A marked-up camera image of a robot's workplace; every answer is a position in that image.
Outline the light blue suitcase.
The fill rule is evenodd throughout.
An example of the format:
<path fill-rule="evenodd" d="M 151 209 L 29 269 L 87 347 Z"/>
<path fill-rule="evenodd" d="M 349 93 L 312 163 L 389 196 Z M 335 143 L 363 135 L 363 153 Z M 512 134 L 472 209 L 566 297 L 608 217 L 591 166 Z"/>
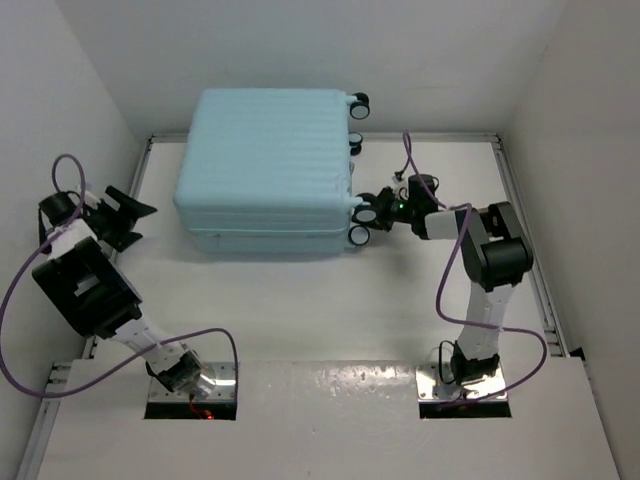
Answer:
<path fill-rule="evenodd" d="M 197 102 L 173 202 L 207 253 L 337 255 L 353 209 L 353 94 L 212 88 Z"/>

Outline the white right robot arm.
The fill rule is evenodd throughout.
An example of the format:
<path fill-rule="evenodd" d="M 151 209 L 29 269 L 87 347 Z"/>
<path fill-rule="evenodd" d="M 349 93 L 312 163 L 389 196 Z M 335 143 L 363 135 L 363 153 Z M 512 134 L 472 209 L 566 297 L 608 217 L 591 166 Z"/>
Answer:
<path fill-rule="evenodd" d="M 499 202 L 482 209 L 447 208 L 435 196 L 439 180 L 428 174 L 408 178 L 402 195 L 388 186 L 378 194 L 361 193 L 348 238 L 358 230 L 389 232 L 407 224 L 422 240 L 454 240 L 470 280 L 463 329 L 453 343 L 451 381 L 457 385 L 492 375 L 499 366 L 499 331 L 506 304 L 534 263 L 532 247 L 513 205 Z"/>

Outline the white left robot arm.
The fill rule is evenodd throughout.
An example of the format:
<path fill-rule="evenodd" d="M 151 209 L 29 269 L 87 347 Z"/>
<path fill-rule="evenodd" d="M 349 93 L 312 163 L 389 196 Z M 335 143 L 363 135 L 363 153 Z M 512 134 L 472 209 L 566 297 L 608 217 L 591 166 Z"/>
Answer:
<path fill-rule="evenodd" d="M 105 250 L 131 247 L 142 237 L 137 221 L 156 211 L 113 186 L 102 198 L 78 191 L 46 197 L 38 215 L 47 259 L 32 277 L 79 335 L 127 346 L 167 391 L 197 396 L 199 357 L 143 314 L 141 297 Z"/>

